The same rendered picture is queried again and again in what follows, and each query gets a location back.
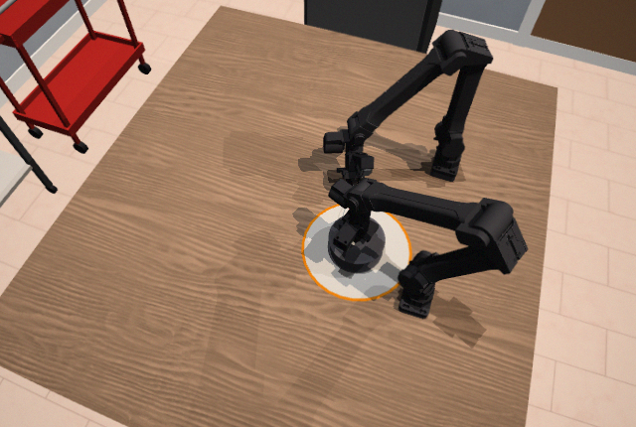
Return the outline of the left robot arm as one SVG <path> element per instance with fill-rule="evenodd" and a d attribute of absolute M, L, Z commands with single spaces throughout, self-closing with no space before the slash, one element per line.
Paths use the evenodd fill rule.
<path fill-rule="evenodd" d="M 422 250 L 399 273 L 397 280 L 405 290 L 399 308 L 424 318 L 429 314 L 436 282 L 487 270 L 510 274 L 528 250 L 512 207 L 503 201 L 483 198 L 479 203 L 455 202 L 395 189 L 369 178 L 357 186 L 339 179 L 328 197 L 343 209 L 350 209 L 333 240 L 342 251 L 348 251 L 356 236 L 365 236 L 371 211 L 454 230 L 459 243 L 467 245 L 436 257 L 433 255 L 437 252 Z"/>

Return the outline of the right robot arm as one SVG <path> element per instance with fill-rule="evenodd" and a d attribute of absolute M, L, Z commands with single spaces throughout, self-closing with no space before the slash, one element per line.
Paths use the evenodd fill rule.
<path fill-rule="evenodd" d="M 465 150 L 462 137 L 465 121 L 481 75 L 494 58 L 485 39 L 454 30 L 445 31 L 432 45 L 427 56 L 414 68 L 372 103 L 351 115 L 347 120 L 348 129 L 325 133 L 324 154 L 343 153 L 345 148 L 346 152 L 355 152 L 345 154 L 345 170 L 358 170 L 360 175 L 370 176 L 374 157 L 367 153 L 358 154 L 363 152 L 365 140 L 387 117 L 437 77 L 444 73 L 452 76 L 460 70 L 447 116 L 435 125 L 436 137 L 433 138 L 439 145 L 436 146 L 437 157 L 435 155 L 432 172 L 456 177 Z"/>

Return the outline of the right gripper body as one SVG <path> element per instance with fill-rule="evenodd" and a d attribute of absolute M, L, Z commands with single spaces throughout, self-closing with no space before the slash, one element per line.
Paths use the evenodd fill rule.
<path fill-rule="evenodd" d="M 346 152 L 346 154 L 355 154 L 355 152 Z M 337 168 L 337 173 L 342 174 L 343 179 L 354 179 L 354 178 L 365 178 L 359 174 L 358 170 L 356 171 L 348 171 L 345 168 Z"/>

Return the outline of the white flat circular area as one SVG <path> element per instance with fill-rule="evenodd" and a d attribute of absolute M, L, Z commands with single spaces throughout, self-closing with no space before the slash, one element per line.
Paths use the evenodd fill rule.
<path fill-rule="evenodd" d="M 304 241 L 305 261 L 313 277 L 327 290 L 352 299 L 382 295 L 398 284 L 398 276 L 408 266 L 409 246 L 400 225 L 387 213 L 371 212 L 386 236 L 379 263 L 372 269 L 352 273 L 339 268 L 330 258 L 328 236 L 332 224 L 349 208 L 331 208 L 319 215 L 309 227 Z"/>

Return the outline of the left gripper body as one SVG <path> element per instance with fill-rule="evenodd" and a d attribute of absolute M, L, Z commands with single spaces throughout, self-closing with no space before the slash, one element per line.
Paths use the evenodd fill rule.
<path fill-rule="evenodd" d="M 347 214 L 347 213 L 346 213 L 346 214 Z M 345 214 L 345 215 L 346 215 L 346 214 Z M 344 216 L 345 216 L 345 215 L 344 215 Z M 340 220 L 340 222 L 339 222 L 339 229 L 341 229 L 341 227 L 343 226 L 344 216 L 343 216 L 343 218 L 342 218 L 342 219 Z M 356 221 L 355 221 L 355 220 L 353 220 L 352 218 L 351 218 L 351 220 L 352 220 L 353 222 L 356 222 Z M 378 228 L 379 228 L 379 225 L 378 225 L 377 223 L 375 223 L 374 221 L 372 221 L 372 220 L 370 220 L 370 219 L 368 219 L 368 220 L 370 221 L 369 230 L 367 231 L 367 233 L 366 233 L 366 234 L 365 234 L 365 236 L 363 237 L 363 239 L 364 239 L 366 242 L 369 242 L 369 241 L 371 240 L 371 238 L 372 238 L 373 234 L 374 234 L 374 233 L 378 230 Z M 367 220 L 367 221 L 368 221 L 368 220 Z M 367 221 L 364 221 L 364 222 L 357 222 L 357 223 L 365 223 L 365 222 L 367 222 Z M 356 238 L 355 238 L 355 239 L 360 240 L 361 238 L 360 238 L 360 237 L 358 237 L 358 236 L 356 236 Z"/>

